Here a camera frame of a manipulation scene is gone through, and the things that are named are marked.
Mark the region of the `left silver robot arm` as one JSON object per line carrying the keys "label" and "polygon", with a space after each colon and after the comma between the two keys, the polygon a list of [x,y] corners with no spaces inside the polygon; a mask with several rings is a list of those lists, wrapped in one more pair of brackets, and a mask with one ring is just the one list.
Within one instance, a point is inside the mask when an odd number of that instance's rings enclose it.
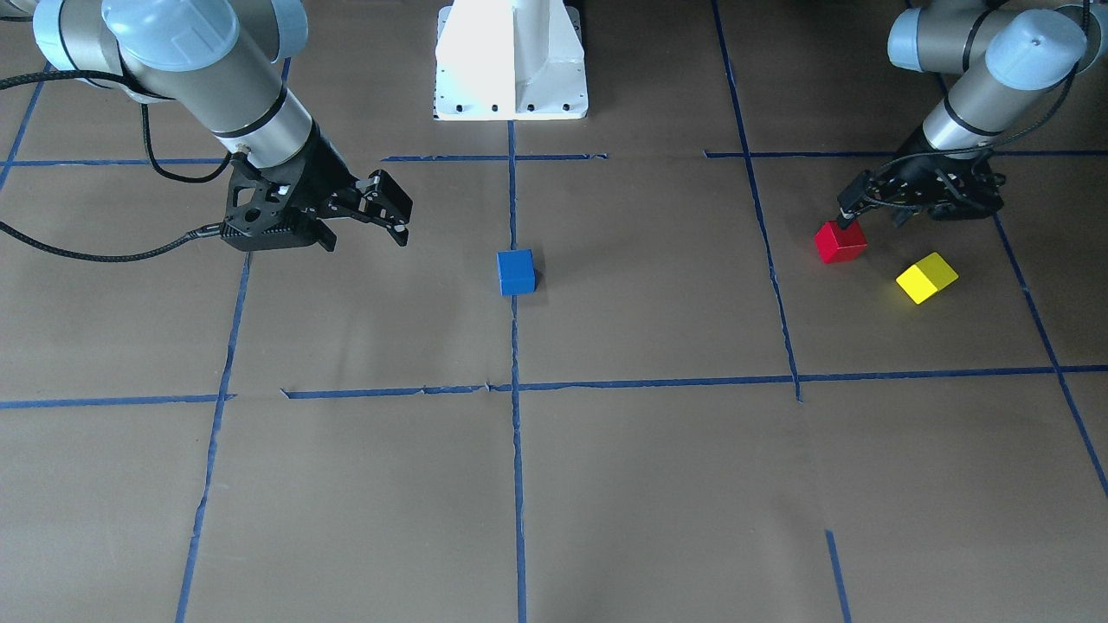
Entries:
{"label": "left silver robot arm", "polygon": [[989,165],[994,149],[1054,88],[1070,86],[1105,57],[1105,7],[1016,11],[1001,1],[934,1],[897,17],[888,55],[893,67],[957,79],[891,162],[839,194],[837,225],[850,228],[881,208],[897,224],[921,213],[986,218],[1002,208],[1005,181]]}

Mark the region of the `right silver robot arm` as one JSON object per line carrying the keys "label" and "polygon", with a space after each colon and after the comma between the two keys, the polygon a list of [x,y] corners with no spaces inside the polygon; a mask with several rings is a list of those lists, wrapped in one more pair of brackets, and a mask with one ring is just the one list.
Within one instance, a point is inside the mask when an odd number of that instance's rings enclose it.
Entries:
{"label": "right silver robot arm", "polygon": [[225,150],[224,217],[127,261],[219,237],[242,252],[320,245],[330,218],[387,229],[404,246],[412,200],[384,170],[355,177],[276,64],[307,43],[300,1],[4,1],[6,22],[32,27],[52,70],[3,88],[79,80],[148,108],[176,101]]}

